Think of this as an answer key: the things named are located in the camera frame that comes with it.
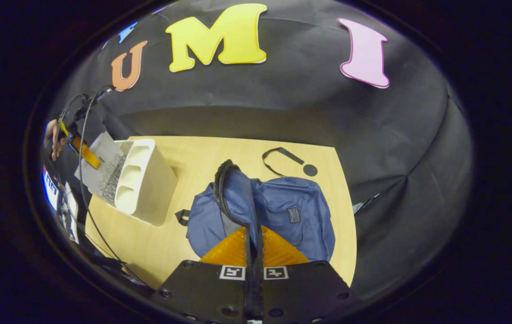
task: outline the blue backpack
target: blue backpack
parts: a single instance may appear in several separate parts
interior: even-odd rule
[[[186,237],[194,252],[203,257],[241,226],[257,246],[261,225],[282,236],[310,261],[329,261],[334,251],[330,209],[317,183],[293,177],[266,182],[249,179],[231,160],[220,166],[215,181],[194,198]]]

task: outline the hand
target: hand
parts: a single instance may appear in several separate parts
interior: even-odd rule
[[[62,145],[66,144],[66,138],[60,139],[60,143],[58,143],[58,121],[56,119],[50,121],[48,125],[45,127],[45,135],[44,135],[44,143],[52,137],[52,160],[55,161],[58,156],[60,156],[60,151],[62,150]]]

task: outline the wooden table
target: wooden table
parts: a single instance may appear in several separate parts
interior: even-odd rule
[[[266,158],[266,163],[277,172],[310,179],[320,185],[330,207],[336,236],[330,264],[348,285],[351,284],[356,262],[354,214],[348,185],[334,148],[216,137],[157,136],[130,137],[130,140],[139,138],[155,140],[164,160],[178,178],[164,224],[156,227],[143,223],[110,207],[96,196],[91,199],[90,210],[114,252],[149,286],[159,288],[182,260],[199,260],[186,238],[187,228],[178,223],[174,213],[190,209],[194,196],[206,189],[214,180],[218,166],[229,158],[248,178],[262,181],[278,178],[264,166],[262,154],[279,146],[318,169],[317,175],[310,177],[303,172],[303,166],[281,153],[272,152]],[[86,233],[103,254],[109,253],[89,217]]]

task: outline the letter m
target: letter m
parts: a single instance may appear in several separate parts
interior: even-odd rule
[[[193,68],[196,61],[188,57],[188,47],[196,57],[210,64],[223,39],[223,51],[218,56],[224,64],[262,63],[266,53],[258,44],[258,18],[266,11],[262,4],[238,4],[224,10],[212,28],[206,27],[195,17],[182,19],[166,29],[172,35],[170,71]]]

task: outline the white container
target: white container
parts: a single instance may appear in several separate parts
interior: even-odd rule
[[[162,225],[176,188],[176,175],[153,139],[116,143],[126,154],[114,199],[116,209],[151,225]]]

